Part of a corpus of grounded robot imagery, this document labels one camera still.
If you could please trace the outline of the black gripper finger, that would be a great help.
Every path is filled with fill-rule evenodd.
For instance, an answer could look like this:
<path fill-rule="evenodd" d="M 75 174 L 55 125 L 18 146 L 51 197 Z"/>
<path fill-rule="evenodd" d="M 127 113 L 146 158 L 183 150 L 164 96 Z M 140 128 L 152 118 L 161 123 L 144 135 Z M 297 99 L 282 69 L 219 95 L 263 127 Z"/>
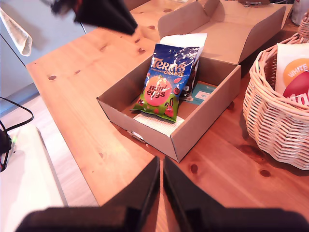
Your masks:
<path fill-rule="evenodd" d="M 106 202 L 104 218 L 112 217 L 106 232 L 140 232 L 159 193 L 160 160 L 154 157 L 123 190 Z"/>
<path fill-rule="evenodd" d="M 75 21 L 127 35 L 135 33 L 137 22 L 122 0 L 78 0 L 73 7 Z"/>
<path fill-rule="evenodd" d="M 224 207 L 195 185 L 168 157 L 163 187 L 182 232 L 221 232 Z"/>

